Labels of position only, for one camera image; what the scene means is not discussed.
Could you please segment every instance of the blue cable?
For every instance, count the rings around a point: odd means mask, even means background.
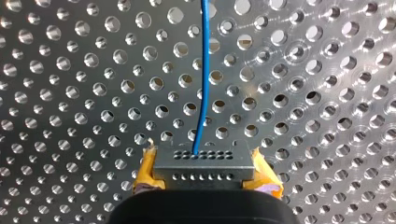
[[[192,154],[197,155],[204,132],[204,122],[206,118],[207,101],[209,100],[209,7],[208,0],[201,0],[202,9],[202,100],[199,113],[197,131],[192,145]]]

